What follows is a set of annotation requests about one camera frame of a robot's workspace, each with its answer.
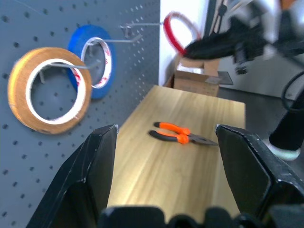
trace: gray pegboard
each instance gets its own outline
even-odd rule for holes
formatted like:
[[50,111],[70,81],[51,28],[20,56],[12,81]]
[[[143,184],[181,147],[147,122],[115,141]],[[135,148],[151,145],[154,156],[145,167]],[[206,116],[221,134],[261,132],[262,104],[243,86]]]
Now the gray pegboard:
[[[21,56],[40,47],[67,48],[77,27],[103,27],[124,38],[124,23],[159,22],[160,0],[0,1],[0,227],[24,228],[61,164],[94,128],[119,126],[158,83],[159,27],[134,27],[133,44],[115,43],[116,75],[110,93],[93,100],[80,124],[60,135],[45,135],[21,124],[7,98],[10,71]],[[43,117],[62,115],[76,91],[60,68],[35,83],[33,105]]]

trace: black device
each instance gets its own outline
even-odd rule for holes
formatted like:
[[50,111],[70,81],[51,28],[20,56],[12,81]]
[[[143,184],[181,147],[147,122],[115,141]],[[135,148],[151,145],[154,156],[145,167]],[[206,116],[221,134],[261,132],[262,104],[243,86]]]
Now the black device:
[[158,208],[115,207],[102,212],[98,228],[304,227],[304,184],[289,166],[256,134],[226,125],[217,126],[216,134],[239,216],[231,218],[224,209],[210,208],[204,224],[186,215],[177,215],[166,224]]

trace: white wall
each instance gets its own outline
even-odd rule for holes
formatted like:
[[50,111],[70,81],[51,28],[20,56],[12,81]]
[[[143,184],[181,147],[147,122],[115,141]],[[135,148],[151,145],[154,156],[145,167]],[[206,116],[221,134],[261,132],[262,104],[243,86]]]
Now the white wall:
[[[208,2],[209,0],[161,0],[160,21],[163,21],[171,11],[180,12],[194,22],[203,34]],[[174,34],[178,37],[181,44],[187,45],[191,42],[192,35],[186,26],[176,20],[172,20],[171,25]],[[173,58],[176,54],[176,50],[166,38],[163,26],[160,26],[159,85],[164,85],[167,79],[174,73]]]

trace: wooden tabletop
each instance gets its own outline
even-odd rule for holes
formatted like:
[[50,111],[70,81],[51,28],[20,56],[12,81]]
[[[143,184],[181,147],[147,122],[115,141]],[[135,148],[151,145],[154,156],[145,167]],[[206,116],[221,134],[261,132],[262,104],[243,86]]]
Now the wooden tabletop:
[[185,213],[202,222],[211,205],[236,214],[219,147],[157,140],[147,134],[153,122],[217,142],[216,124],[245,127],[245,104],[155,86],[119,130],[108,206],[158,206],[167,221]]

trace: tape roll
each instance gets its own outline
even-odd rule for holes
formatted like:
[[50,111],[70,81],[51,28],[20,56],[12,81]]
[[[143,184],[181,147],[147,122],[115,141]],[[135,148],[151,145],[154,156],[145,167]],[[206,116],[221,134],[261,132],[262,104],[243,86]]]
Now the tape roll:
[[[115,76],[116,57],[113,44],[107,44],[104,39],[111,39],[110,35],[101,27],[95,25],[85,25],[78,28],[72,35],[68,50],[77,55],[82,61],[85,60],[86,50],[94,42],[101,45],[104,50],[104,72],[98,76],[100,80],[92,85],[92,98],[102,98],[110,90]],[[77,89],[77,81],[70,72],[69,78]]]
[[50,63],[84,66],[84,63],[68,50],[57,47],[34,49],[15,64],[9,77],[8,99],[12,112],[24,125],[41,133],[57,134],[72,128],[85,115],[91,100],[92,81],[88,70],[73,68],[74,77],[77,77],[78,81],[74,105],[57,119],[44,119],[33,107],[31,89],[39,71]]
[[168,40],[171,42],[171,44],[176,48],[176,50],[182,54],[185,55],[186,54],[186,50],[185,48],[180,44],[180,42],[176,39],[173,31],[172,31],[172,27],[171,27],[171,20],[172,18],[176,18],[181,20],[182,22],[184,22],[188,28],[191,29],[191,31],[193,33],[195,33],[195,38],[196,39],[200,39],[201,35],[200,32],[198,31],[198,29],[191,23],[191,21],[186,18],[184,15],[182,15],[181,13],[178,12],[171,12],[169,13],[165,20],[164,20],[164,32],[167,35]]

